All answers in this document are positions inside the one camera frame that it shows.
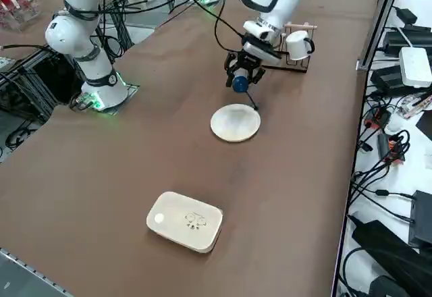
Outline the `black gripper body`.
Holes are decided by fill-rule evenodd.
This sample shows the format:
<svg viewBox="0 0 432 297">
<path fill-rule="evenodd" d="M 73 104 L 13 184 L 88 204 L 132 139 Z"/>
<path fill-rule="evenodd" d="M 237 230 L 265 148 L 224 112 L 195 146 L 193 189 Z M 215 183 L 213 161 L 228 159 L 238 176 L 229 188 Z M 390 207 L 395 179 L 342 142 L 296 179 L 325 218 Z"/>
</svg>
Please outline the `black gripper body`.
<svg viewBox="0 0 432 297">
<path fill-rule="evenodd" d="M 239 52 L 236 55 L 236 69 L 243 69 L 246 71 L 263 70 L 262 60 L 247 52 Z"/>
</svg>

